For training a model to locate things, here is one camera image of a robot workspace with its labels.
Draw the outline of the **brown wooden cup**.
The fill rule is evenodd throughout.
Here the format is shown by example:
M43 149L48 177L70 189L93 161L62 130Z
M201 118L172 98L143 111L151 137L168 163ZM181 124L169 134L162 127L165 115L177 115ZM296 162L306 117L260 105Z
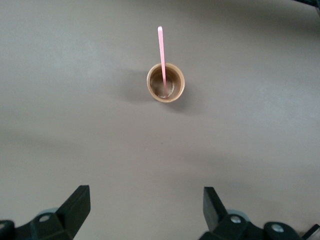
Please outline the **brown wooden cup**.
M154 65L146 77L146 85L150 95L161 103L172 103L184 92L185 77L182 71L172 63L165 64L166 92L163 83L161 64Z

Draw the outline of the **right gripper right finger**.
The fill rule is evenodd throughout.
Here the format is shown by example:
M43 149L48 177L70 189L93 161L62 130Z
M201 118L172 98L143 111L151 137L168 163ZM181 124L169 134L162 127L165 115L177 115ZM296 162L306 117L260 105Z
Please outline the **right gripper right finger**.
M264 231L243 212L227 210L213 187L203 189L203 215L208 231L199 240L264 240Z

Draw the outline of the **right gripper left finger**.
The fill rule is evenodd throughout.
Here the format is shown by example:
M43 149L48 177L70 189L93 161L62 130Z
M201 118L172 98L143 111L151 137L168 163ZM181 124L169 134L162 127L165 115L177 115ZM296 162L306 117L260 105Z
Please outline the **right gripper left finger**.
M16 228L15 240L74 240L90 211L90 187L80 185L55 212Z

